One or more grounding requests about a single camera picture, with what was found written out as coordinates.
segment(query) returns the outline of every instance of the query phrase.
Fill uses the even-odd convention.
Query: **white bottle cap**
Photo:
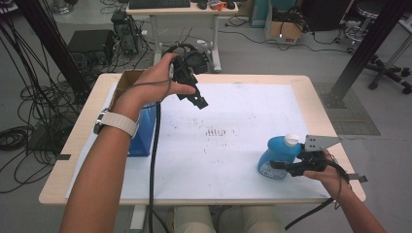
[[[296,134],[287,134],[284,142],[288,147],[292,148],[299,142],[299,136]]]

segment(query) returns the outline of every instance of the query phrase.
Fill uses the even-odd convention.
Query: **person's right arm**
[[[338,175],[335,168],[327,166],[323,172],[305,171],[303,175],[307,178],[318,180],[324,185],[330,196],[341,206],[354,232],[386,232],[354,191]]]

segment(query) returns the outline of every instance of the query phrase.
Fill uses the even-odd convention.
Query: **hand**
[[[326,154],[327,159],[332,160],[328,150],[324,150],[324,153]],[[305,171],[303,176],[320,181],[324,185],[326,191],[335,200],[338,200],[342,195],[351,191],[351,188],[346,184],[343,178],[340,177],[336,169],[331,166],[327,166],[323,172]]]
[[[170,94],[194,94],[189,85],[174,83],[169,79],[169,67],[176,53],[166,53],[155,66],[148,68],[134,86],[123,93],[116,102],[115,113],[137,119],[144,105],[163,100]]]

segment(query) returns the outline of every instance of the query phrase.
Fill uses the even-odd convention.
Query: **black metal pole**
[[[61,74],[72,87],[77,103],[85,103],[90,94],[90,87],[86,84],[66,44],[39,0],[15,0],[15,2],[54,60]]]
[[[384,43],[397,22],[402,17],[405,9],[410,9],[411,0],[387,1],[382,12],[376,18],[373,26],[361,41],[348,65],[343,70],[339,79],[329,93],[322,95],[324,104],[328,108],[344,108],[343,98],[351,88],[352,84],[361,74],[363,68],[373,54]]]

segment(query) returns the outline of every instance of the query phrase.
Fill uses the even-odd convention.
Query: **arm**
[[[135,84],[166,81],[174,56],[165,54]],[[173,82],[135,86],[119,98],[112,112],[136,121],[145,104],[169,94],[194,92],[191,86]],[[113,232],[129,144],[126,132],[111,126],[101,130],[76,178],[60,232]]]
[[[345,217],[354,232],[386,232],[379,221],[364,206],[358,196],[337,174],[336,169],[327,166],[323,172],[305,171],[305,177],[320,181],[330,196],[342,207]]]

